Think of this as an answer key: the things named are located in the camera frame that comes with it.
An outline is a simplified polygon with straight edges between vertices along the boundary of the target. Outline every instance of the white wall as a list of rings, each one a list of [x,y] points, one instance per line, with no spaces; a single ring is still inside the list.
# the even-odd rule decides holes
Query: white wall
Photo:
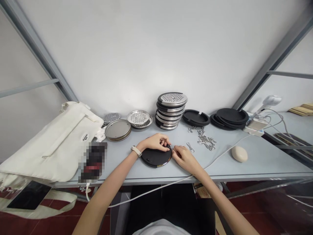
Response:
[[[0,11],[0,90],[49,77]],[[0,99],[0,163],[53,120],[65,99],[48,85]]]
[[[311,30],[277,68],[277,71],[313,74],[313,30]],[[279,95],[282,102],[273,107],[278,112],[288,111],[303,103],[313,103],[313,79],[272,75],[244,107],[257,111],[268,95]]]
[[[18,0],[79,100],[98,115],[232,107],[304,0]]]

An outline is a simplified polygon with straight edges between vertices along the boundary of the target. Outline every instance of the watch strap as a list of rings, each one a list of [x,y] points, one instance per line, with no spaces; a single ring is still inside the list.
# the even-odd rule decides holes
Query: watch strap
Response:
[[[130,150],[135,151],[135,153],[136,153],[139,157],[141,157],[142,152],[140,152],[140,151],[138,150],[138,148],[136,148],[135,145],[133,145],[133,146],[130,148]]]

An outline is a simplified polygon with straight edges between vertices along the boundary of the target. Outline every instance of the white shirt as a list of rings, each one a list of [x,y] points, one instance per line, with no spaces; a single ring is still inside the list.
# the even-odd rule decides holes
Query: white shirt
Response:
[[[191,235],[166,219],[160,219],[134,232],[133,235]]]

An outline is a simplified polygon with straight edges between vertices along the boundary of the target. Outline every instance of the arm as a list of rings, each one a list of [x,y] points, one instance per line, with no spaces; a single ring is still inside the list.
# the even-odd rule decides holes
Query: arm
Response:
[[[169,149],[164,147],[167,144],[171,144],[168,137],[157,133],[141,141],[136,148],[138,148],[140,152],[143,152],[146,148],[168,151]],[[128,172],[136,162],[137,158],[138,155],[132,151],[106,178],[83,211],[73,231],[74,235],[98,234],[102,218],[108,209],[108,206],[111,204],[116,193],[122,186]]]
[[[196,177],[207,189],[235,235],[259,234],[228,198],[225,197],[208,173],[200,166],[198,161],[185,146],[175,146],[172,151],[172,156],[183,169]]]

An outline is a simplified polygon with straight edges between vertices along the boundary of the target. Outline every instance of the white tote bag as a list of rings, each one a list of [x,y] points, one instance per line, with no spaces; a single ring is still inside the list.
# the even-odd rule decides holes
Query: white tote bag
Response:
[[[81,102],[67,102],[62,105],[61,111],[59,116],[0,165],[0,192],[8,187],[19,189],[18,182],[23,179],[52,183],[65,182],[74,176],[86,150],[86,143],[92,141],[103,120]],[[51,190],[45,199],[65,200],[70,204],[60,211],[44,206],[38,206],[33,212],[13,212],[3,207],[0,210],[24,218],[47,218],[72,209],[76,198],[69,193]],[[7,199],[0,200],[0,204],[7,204]]]

